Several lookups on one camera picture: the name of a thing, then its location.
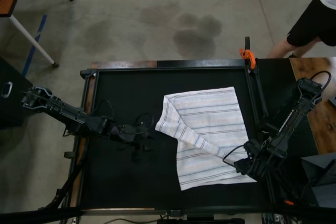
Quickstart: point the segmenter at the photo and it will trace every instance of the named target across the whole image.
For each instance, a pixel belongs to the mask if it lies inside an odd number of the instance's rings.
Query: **black cable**
[[[114,109],[113,109],[113,106],[112,106],[112,104],[110,103],[109,100],[101,100],[101,101],[99,102],[98,106],[97,106],[93,111],[91,111],[90,113],[88,113],[88,115],[93,115],[93,114],[94,114],[94,113],[101,107],[101,105],[102,105],[104,102],[106,102],[106,103],[109,105],[109,107],[110,107],[110,109],[111,109],[111,115],[114,116]]]
[[[144,133],[147,133],[151,127],[153,127],[154,125],[154,116],[151,115],[149,112],[145,112],[145,113],[142,113],[141,115],[139,115],[136,119],[135,119],[135,124],[138,124],[139,123],[139,119],[145,115],[149,115],[151,116],[152,118],[152,122],[151,122],[151,125],[149,127],[147,127],[146,131],[140,131],[140,132],[129,132],[129,131],[125,131],[124,128],[120,128],[120,131],[122,133],[126,133],[126,134],[132,134],[132,135],[141,135],[141,134],[144,134]]]
[[[310,80],[314,79],[316,76],[318,76],[318,75],[321,74],[321,73],[326,73],[326,74],[328,74],[328,76],[329,76],[329,80],[327,81],[327,83],[329,84],[330,79],[331,79],[331,73],[330,73],[329,71],[326,71],[326,70],[322,70],[322,71],[320,71],[320,72],[317,72],[317,73],[314,74],[312,77],[310,77]]]
[[[117,220],[123,220],[123,221],[127,221],[127,222],[130,222],[130,223],[133,223],[133,224],[148,224],[148,223],[159,221],[161,219],[141,222],[141,221],[133,221],[133,220],[127,220],[127,219],[118,218],[118,219],[109,220],[107,222],[104,222],[104,224],[108,224],[108,223],[111,223],[111,222],[114,222],[114,221],[117,221]]]
[[[269,224],[268,213],[265,213],[265,223]]]
[[[296,220],[294,217],[289,217],[291,220],[293,220],[296,224],[299,224],[299,221]]]
[[[224,162],[225,164],[227,164],[227,165],[230,165],[230,166],[236,168],[233,164],[230,164],[230,163],[226,162],[225,159],[226,159],[232,152],[234,152],[235,150],[237,150],[238,148],[241,148],[241,147],[244,147],[244,145],[237,146],[237,147],[234,148],[232,151],[230,151],[228,154],[226,154],[226,156],[223,157],[223,162]]]
[[[305,187],[303,188],[301,196],[300,196],[300,199],[303,199],[303,196],[304,196],[305,191],[306,191],[306,189],[307,189],[308,186],[309,186],[309,182],[307,182],[306,185],[305,185]]]
[[[270,216],[271,216],[272,224],[275,224],[274,212],[270,213]]]
[[[261,213],[261,224],[265,224],[264,214]]]

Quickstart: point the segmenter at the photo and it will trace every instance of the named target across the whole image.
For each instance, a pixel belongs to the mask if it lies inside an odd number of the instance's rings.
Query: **striped towel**
[[[213,184],[255,182],[223,163],[233,148],[248,141],[233,87],[165,95],[155,129],[178,141],[177,174],[181,190]],[[246,158],[243,148],[226,159]]]

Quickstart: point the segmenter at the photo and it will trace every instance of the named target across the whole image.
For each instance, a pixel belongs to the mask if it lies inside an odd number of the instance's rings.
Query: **cable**
[[[104,102],[106,102],[106,103],[109,105],[109,107],[110,107],[110,109],[111,109],[111,115],[114,116],[114,109],[113,109],[113,106],[112,106],[112,104],[110,103],[109,100],[101,100],[101,101],[99,102],[98,106],[97,106],[92,112],[88,113],[88,115],[93,115],[93,114],[100,108],[100,106],[101,106]]]
[[[318,76],[318,75],[321,74],[321,73],[326,73],[326,74],[328,74],[328,75],[329,75],[329,78],[331,79],[331,73],[330,73],[329,71],[322,70],[322,71],[317,72],[316,74],[314,74],[312,77],[310,77],[310,80],[314,79],[316,76]]]
[[[309,182],[306,183],[305,187],[304,187],[303,190],[302,190],[300,199],[303,199],[303,197],[304,197],[304,195],[305,195],[305,191],[306,191],[307,187],[309,186],[309,184],[310,184]]]
[[[295,219],[294,217],[290,217],[290,216],[289,216],[289,218],[290,218],[291,220],[293,220],[296,224],[299,224],[299,221],[298,221],[297,219]]]
[[[261,213],[261,224],[265,224],[264,214]]]
[[[117,220],[123,220],[123,221],[127,221],[127,222],[130,222],[130,223],[133,223],[133,224],[148,224],[148,223],[159,221],[161,219],[139,222],[139,221],[133,221],[133,220],[127,220],[127,219],[118,218],[118,219],[114,219],[114,220],[109,220],[107,222],[104,222],[103,224],[108,224],[108,223],[111,223],[111,222],[114,222],[114,221],[117,221]]]
[[[237,147],[234,148],[232,151],[230,151],[228,154],[226,154],[226,156],[223,157],[223,162],[224,162],[225,164],[227,164],[227,165],[230,165],[230,166],[236,168],[233,164],[230,164],[230,163],[226,162],[225,159],[226,159],[232,152],[234,152],[235,150],[237,150],[238,148],[241,148],[241,147],[244,147],[244,145],[237,146]]]
[[[153,116],[153,115],[151,115],[149,112],[142,113],[141,115],[139,115],[139,116],[135,119],[135,124],[138,124],[139,119],[140,119],[141,117],[143,117],[144,115],[149,115],[149,116],[152,117],[151,125],[146,129],[146,131],[140,131],[140,132],[135,132],[135,133],[134,133],[134,132],[125,131],[123,128],[120,128],[120,131],[121,131],[122,133],[132,134],[132,135],[141,135],[141,134],[147,133],[147,132],[150,130],[150,128],[153,127],[153,125],[154,125],[154,116]]]

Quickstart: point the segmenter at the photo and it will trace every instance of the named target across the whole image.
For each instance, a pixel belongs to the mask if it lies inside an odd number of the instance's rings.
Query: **box handle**
[[[4,94],[4,91],[5,91],[5,88],[6,86],[9,85],[8,87],[8,91],[6,94]],[[13,83],[11,81],[5,83],[3,86],[2,86],[2,90],[1,90],[1,97],[3,98],[8,98],[9,95],[11,94],[10,92],[12,91],[12,87],[13,87]]]

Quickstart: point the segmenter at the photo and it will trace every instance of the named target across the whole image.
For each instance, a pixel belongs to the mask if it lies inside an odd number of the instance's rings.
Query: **blue tape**
[[[46,23],[47,20],[47,14],[43,15],[40,26],[38,27],[37,32],[40,33],[43,30],[44,24]]]
[[[40,37],[41,37],[41,34],[37,35],[37,37],[35,38],[36,42],[38,42],[40,40]],[[25,64],[25,67],[22,71],[22,75],[24,77],[26,77],[27,73],[28,73],[28,69],[29,69],[29,66],[30,66],[30,63],[32,62],[31,60],[33,59],[33,55],[35,53],[35,47],[32,46],[32,48],[30,49],[29,51],[29,54],[28,54],[28,58],[26,60],[26,64]]]
[[[44,24],[46,23],[46,20],[47,20],[47,15],[43,15],[41,23],[40,23],[40,25],[38,27],[38,30],[37,30],[37,32],[40,33],[40,34],[36,36],[36,38],[35,38],[36,42],[38,42],[40,40],[41,32],[42,32],[42,30],[44,28]],[[26,77],[26,75],[28,73],[29,66],[30,66],[30,64],[32,62],[32,59],[33,59],[33,56],[34,56],[34,53],[35,53],[35,49],[36,48],[34,46],[32,46],[31,49],[30,49],[30,51],[29,51],[25,67],[23,68],[23,71],[22,71],[22,75],[24,77]]]

